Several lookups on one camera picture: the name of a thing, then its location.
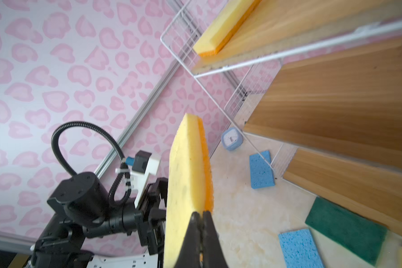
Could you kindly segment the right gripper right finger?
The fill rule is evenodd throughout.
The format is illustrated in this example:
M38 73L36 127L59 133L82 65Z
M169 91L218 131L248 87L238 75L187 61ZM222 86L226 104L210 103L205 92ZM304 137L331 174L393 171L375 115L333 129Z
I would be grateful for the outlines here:
M202 221L203 267L228 268L210 211L203 212Z

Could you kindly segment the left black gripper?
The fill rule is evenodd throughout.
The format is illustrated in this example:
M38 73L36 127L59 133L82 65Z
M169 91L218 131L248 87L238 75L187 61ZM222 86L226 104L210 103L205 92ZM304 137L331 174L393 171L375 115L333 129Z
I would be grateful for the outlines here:
M166 209L159 208L161 201L165 205L168 197L168 179L157 178L155 183L148 184L141 196L138 209L142 212L138 235L142 246L146 246L150 255L164 252L165 232L163 222Z

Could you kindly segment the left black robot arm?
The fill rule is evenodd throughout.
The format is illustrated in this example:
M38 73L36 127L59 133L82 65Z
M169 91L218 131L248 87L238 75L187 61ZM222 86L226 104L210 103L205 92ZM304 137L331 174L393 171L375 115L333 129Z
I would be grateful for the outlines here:
M96 175L80 173L62 181L48 199L54 210L50 222L34 244L29 268L86 268L94 254L82 248L86 239L137 233L141 246L163 267L165 210L168 179L158 178L135 199L116 206Z

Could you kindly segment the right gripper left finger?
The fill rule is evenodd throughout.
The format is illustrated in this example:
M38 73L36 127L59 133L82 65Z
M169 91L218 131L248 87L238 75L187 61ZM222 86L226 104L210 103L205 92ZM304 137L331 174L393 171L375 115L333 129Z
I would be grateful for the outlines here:
M174 268L199 268L201 261L201 217L193 212Z

